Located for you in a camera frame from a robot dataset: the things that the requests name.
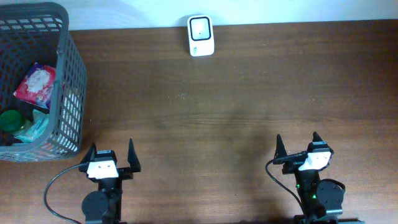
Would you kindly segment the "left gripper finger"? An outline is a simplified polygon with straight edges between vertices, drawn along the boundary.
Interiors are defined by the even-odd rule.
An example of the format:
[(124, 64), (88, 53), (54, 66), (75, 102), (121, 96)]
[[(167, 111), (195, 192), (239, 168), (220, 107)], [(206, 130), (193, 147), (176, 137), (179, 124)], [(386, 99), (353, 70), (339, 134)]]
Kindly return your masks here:
[(87, 164), (95, 159), (96, 155), (96, 144), (93, 142), (88, 150), (88, 152), (85, 154), (83, 159), (81, 160), (81, 164)]
[(141, 171), (141, 164), (137, 157), (132, 139), (129, 140), (127, 161), (130, 165), (132, 172), (140, 172)]

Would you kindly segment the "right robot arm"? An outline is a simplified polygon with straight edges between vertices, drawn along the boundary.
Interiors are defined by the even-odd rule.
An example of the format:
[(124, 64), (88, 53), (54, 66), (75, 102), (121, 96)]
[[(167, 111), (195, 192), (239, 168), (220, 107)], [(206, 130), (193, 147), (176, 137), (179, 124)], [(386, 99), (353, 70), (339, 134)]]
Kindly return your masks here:
[(346, 187), (333, 179), (321, 179), (319, 172), (330, 165), (333, 149), (318, 133), (313, 133), (307, 150), (288, 155), (281, 135), (277, 135), (274, 158), (266, 165), (283, 165), (284, 175), (293, 174), (297, 193), (294, 194), (265, 168), (269, 177), (294, 196), (302, 214), (293, 217), (294, 223), (362, 223), (357, 218), (340, 219)]

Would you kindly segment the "purple pink tissue pack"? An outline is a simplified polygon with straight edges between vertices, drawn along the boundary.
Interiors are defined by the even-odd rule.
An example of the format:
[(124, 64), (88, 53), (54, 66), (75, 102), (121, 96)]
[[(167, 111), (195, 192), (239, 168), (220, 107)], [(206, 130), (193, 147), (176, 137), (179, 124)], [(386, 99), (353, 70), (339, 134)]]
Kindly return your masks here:
[(13, 95), (19, 100), (49, 109), (55, 76), (55, 68), (34, 63)]

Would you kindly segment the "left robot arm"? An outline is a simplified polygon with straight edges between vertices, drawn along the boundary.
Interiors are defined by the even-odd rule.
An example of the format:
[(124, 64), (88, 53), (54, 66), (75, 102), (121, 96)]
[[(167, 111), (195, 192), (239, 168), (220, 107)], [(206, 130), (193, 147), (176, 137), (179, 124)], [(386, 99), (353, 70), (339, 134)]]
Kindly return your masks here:
[(82, 201), (81, 210), (85, 223), (118, 224), (122, 223), (123, 181), (132, 180), (136, 172), (141, 171), (134, 143), (129, 140), (128, 167), (117, 167), (117, 158), (113, 150), (99, 151), (92, 144), (80, 162), (79, 171), (98, 185)]

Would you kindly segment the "teal wet wipes pack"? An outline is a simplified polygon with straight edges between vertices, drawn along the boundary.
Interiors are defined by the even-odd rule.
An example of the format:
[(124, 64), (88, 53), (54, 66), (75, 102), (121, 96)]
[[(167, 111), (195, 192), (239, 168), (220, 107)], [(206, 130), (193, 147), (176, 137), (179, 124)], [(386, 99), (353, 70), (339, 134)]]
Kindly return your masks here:
[(39, 110), (33, 110), (32, 115), (32, 125), (25, 131), (14, 136), (22, 143), (31, 143), (37, 140), (44, 133), (49, 123), (49, 114), (45, 114)]

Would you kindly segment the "green lid glass jar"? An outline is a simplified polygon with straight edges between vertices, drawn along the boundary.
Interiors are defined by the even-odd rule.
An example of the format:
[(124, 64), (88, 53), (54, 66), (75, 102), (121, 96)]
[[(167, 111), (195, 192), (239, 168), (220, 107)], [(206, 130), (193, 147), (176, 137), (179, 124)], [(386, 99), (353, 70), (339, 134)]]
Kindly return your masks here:
[(20, 131), (26, 118), (16, 110), (7, 110), (1, 114), (1, 129), (5, 132), (15, 133)]

